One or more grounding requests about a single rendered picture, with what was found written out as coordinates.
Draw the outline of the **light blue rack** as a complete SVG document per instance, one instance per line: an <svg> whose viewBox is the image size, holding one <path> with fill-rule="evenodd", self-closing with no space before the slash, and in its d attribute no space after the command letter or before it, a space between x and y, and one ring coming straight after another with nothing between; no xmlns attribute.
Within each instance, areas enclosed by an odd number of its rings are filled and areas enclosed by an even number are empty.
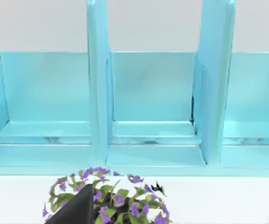
<svg viewBox="0 0 269 224"><path fill-rule="evenodd" d="M269 0L0 0L0 175L269 177Z"/></svg>

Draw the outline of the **purple flowered potted plant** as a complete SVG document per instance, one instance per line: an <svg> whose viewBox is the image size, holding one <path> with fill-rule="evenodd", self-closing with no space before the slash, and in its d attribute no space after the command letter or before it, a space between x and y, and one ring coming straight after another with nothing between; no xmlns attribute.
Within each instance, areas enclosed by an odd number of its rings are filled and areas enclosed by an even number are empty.
<svg viewBox="0 0 269 224"><path fill-rule="evenodd" d="M170 212L157 193L164 194L159 184L148 185L139 175L127 175L135 190L110 184L109 176L120 176L108 168L96 167L58 178L50 187L49 199L41 215L44 224L86 185L93 187L94 224L172 224Z"/></svg>

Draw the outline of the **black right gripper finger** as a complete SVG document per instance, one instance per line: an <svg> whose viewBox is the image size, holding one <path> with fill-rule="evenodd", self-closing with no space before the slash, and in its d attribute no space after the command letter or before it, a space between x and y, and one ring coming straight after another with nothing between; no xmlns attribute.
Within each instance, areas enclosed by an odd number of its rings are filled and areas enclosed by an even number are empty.
<svg viewBox="0 0 269 224"><path fill-rule="evenodd" d="M93 187L86 185L45 224L94 224Z"/></svg>

